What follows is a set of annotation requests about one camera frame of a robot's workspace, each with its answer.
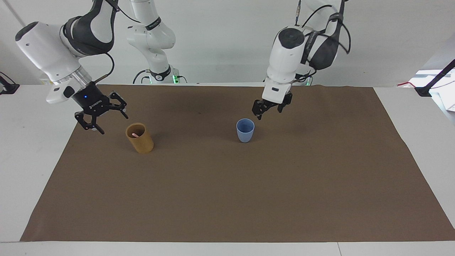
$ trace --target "brown table surface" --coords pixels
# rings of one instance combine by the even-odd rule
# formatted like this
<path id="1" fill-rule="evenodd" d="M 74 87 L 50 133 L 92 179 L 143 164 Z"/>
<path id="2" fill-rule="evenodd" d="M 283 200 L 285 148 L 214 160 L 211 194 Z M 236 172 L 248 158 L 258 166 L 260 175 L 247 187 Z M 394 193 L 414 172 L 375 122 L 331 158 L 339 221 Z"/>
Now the brown table surface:
<path id="1" fill-rule="evenodd" d="M 21 241 L 445 241 L 455 230 L 372 88 L 100 86 L 128 102 L 76 126 Z M 250 143 L 235 124 L 251 118 Z M 155 148 L 137 154 L 142 122 Z"/>

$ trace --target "yellow-brown cup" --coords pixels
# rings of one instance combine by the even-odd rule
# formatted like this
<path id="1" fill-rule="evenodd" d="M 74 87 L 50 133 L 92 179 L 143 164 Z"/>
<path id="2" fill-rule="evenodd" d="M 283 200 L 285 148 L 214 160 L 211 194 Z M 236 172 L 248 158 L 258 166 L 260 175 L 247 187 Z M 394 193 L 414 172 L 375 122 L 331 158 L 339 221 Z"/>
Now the yellow-brown cup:
<path id="1" fill-rule="evenodd" d="M 133 147 L 140 154 L 147 154 L 153 149 L 153 140 L 150 137 L 150 133 L 143 123 L 134 123 L 126 128 L 126 137 L 130 140 Z"/>

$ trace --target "blue plastic cup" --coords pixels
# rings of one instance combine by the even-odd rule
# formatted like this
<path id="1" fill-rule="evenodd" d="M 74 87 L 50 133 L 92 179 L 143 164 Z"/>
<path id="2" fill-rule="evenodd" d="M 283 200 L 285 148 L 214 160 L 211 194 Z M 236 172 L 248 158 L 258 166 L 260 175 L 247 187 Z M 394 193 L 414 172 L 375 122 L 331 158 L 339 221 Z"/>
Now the blue plastic cup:
<path id="1" fill-rule="evenodd" d="M 241 142 L 247 143 L 251 140 L 254 133 L 254 123 L 248 118 L 240 119 L 237 122 L 237 136 Z"/>

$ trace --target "white table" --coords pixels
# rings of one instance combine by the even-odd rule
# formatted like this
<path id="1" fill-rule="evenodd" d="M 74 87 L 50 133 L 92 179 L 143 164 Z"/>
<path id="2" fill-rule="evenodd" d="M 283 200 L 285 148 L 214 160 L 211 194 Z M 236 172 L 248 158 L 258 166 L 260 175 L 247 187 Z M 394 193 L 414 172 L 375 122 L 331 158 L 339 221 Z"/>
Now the white table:
<path id="1" fill-rule="evenodd" d="M 262 86 L 262 83 L 218 85 Z M 15 95 L 0 96 L 0 255 L 455 254 L 455 241 L 292 244 L 17 242 L 71 136 L 76 124 L 73 113 L 79 111 L 73 101 L 47 104 L 48 87 L 22 86 Z M 455 226 L 455 127 L 431 98 L 421 98 L 413 89 L 376 88 L 375 91 Z"/>

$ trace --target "robotiq logo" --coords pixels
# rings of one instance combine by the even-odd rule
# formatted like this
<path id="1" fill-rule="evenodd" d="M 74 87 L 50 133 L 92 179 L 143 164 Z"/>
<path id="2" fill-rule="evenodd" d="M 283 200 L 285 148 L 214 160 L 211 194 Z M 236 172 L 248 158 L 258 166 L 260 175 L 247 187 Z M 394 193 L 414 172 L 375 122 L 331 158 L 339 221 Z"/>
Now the robotiq logo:
<path id="1" fill-rule="evenodd" d="M 101 102 L 102 102 L 102 101 L 101 101 L 101 100 L 99 100 L 99 101 L 97 101 L 95 104 L 93 104 L 93 105 L 89 106 L 89 108 L 90 108 L 90 109 L 92 109 L 94 106 L 96 106 L 96 105 L 100 104 Z"/>

